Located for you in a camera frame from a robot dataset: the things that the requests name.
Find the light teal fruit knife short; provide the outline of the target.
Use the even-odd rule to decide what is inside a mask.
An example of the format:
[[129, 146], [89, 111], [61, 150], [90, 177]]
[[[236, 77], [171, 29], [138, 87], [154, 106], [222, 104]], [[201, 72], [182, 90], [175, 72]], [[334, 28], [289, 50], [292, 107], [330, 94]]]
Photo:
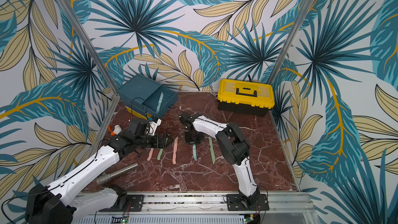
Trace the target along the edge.
[[193, 159], [195, 161], [197, 161], [198, 159], [197, 159], [197, 146], [196, 146], [196, 144], [192, 145], [192, 154], [193, 154]]

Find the green fruit knife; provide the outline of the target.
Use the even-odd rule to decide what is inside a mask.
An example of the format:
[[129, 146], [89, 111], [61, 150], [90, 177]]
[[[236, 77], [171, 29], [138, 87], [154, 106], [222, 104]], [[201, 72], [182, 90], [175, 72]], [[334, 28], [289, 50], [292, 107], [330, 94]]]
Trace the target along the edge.
[[161, 160], [162, 154], [163, 154], [163, 149], [160, 149], [160, 150], [159, 150], [159, 153], [158, 153], [158, 156], [157, 156], [157, 160], [158, 160], [158, 161]]
[[216, 157], [215, 157], [215, 151], [214, 151], [214, 144], [213, 144], [212, 138], [210, 136], [208, 137], [208, 139], [209, 139], [209, 150], [210, 150], [212, 164], [215, 164]]

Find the teal drawer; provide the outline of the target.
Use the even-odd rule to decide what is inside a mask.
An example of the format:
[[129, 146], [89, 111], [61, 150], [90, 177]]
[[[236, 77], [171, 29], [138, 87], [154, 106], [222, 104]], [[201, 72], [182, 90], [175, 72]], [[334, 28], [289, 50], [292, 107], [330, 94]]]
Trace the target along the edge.
[[163, 85], [150, 86], [141, 98], [145, 113], [161, 119], [175, 105], [178, 94]]

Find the yellow drawer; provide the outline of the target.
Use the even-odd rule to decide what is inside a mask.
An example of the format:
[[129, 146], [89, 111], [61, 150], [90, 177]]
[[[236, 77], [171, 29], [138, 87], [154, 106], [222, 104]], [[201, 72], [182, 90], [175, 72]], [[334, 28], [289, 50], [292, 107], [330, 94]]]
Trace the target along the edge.
[[143, 112], [142, 114], [140, 112], [138, 112], [134, 107], [130, 108], [128, 106], [125, 107], [127, 109], [127, 111], [132, 114], [133, 116], [137, 117], [137, 118], [142, 118], [142, 119], [149, 119], [152, 117], [151, 114], [146, 113], [145, 111], [141, 110], [141, 112]]

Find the light teal fruit knife long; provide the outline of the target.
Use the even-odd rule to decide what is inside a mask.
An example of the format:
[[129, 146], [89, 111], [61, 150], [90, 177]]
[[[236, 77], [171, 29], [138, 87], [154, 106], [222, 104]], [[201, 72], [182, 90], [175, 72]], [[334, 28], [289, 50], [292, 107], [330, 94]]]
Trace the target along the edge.
[[160, 109], [161, 109], [162, 102], [163, 102], [163, 98], [164, 98], [164, 93], [161, 92], [161, 93], [160, 93], [160, 96], [159, 96], [159, 99], [158, 99], [158, 104], [157, 104], [157, 108], [156, 108], [156, 113], [158, 113], [158, 112], [160, 111]]

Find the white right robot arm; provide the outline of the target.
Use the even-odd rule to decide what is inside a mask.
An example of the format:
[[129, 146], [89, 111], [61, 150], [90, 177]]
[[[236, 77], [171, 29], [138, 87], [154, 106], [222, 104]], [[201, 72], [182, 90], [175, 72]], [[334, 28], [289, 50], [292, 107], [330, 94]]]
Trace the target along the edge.
[[260, 192], [250, 167], [250, 145], [239, 126], [231, 122], [219, 123], [200, 114], [179, 114], [184, 125], [186, 143], [193, 145], [204, 140], [204, 135], [217, 140], [223, 157], [232, 165], [238, 180], [238, 194], [227, 195], [233, 206], [230, 211], [256, 210], [268, 211], [268, 195]]

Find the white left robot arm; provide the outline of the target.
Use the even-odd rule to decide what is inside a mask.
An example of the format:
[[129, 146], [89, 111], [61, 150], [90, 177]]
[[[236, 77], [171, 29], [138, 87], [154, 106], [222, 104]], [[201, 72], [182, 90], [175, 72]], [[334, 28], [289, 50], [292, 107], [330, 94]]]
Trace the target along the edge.
[[46, 186], [38, 184], [28, 194], [25, 220], [29, 224], [71, 224], [103, 209], [124, 209], [127, 192], [113, 185], [78, 197], [94, 179], [127, 155], [144, 148], [166, 148], [168, 134], [150, 134], [150, 124], [134, 119], [127, 129], [110, 137], [97, 152], [66, 175]]

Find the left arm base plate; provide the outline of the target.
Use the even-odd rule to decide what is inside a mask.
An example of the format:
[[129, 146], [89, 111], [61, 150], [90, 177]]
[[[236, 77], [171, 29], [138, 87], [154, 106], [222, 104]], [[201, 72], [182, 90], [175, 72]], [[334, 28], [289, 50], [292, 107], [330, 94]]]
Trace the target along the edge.
[[117, 200], [111, 208], [105, 208], [100, 212], [141, 212], [144, 203], [144, 195], [126, 195]]

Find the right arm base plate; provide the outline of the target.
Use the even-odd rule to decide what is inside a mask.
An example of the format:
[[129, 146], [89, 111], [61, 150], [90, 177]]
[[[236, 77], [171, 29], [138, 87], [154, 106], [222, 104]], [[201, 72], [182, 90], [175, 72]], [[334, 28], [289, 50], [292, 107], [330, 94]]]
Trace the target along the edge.
[[269, 211], [268, 198], [265, 194], [260, 194], [250, 200], [240, 194], [227, 194], [225, 201], [228, 211]]

